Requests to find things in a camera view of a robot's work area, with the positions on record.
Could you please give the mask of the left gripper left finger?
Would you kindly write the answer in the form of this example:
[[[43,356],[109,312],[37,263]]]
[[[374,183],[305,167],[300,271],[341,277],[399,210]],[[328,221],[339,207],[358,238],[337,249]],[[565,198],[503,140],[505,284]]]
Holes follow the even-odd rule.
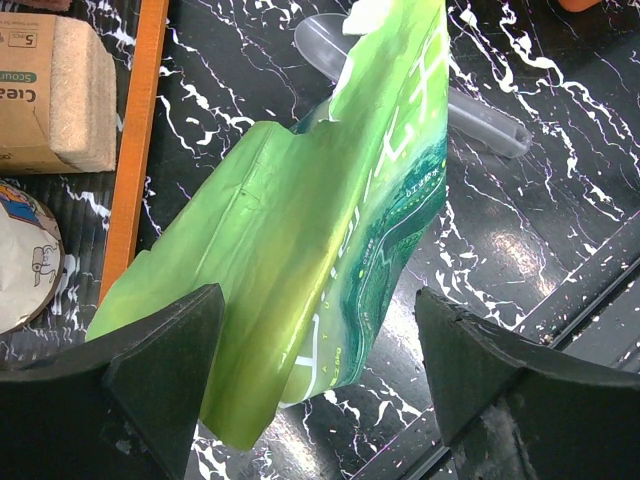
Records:
[[[223,311],[219,285],[205,285],[2,372],[2,478],[183,478]]]

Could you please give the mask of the green litter bag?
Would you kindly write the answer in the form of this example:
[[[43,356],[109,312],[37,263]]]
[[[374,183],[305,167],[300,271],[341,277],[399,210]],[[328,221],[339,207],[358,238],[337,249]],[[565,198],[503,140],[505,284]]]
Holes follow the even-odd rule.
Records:
[[[327,112],[255,123],[111,286],[95,340],[206,284],[221,336],[200,409],[253,447],[280,409],[355,383],[400,274],[446,199],[449,39],[441,1],[353,6],[365,34]]]

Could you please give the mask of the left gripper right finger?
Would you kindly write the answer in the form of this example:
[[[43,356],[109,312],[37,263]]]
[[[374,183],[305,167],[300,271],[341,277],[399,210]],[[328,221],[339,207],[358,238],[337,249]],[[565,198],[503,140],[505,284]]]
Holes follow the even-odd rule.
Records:
[[[428,288],[415,318],[458,478],[638,478],[638,375],[532,342]]]

